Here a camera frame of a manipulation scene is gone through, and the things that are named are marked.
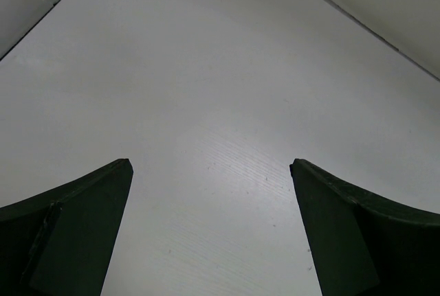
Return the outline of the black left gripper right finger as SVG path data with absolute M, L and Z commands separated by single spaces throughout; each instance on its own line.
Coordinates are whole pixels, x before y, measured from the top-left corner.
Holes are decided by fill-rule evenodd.
M 323 295 L 438 295 L 439 215 L 290 165 Z

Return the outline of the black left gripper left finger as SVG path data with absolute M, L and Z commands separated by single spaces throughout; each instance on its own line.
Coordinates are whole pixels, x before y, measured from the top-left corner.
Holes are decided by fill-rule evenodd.
M 117 159 L 1 208 L 2 295 L 100 295 L 133 178 Z

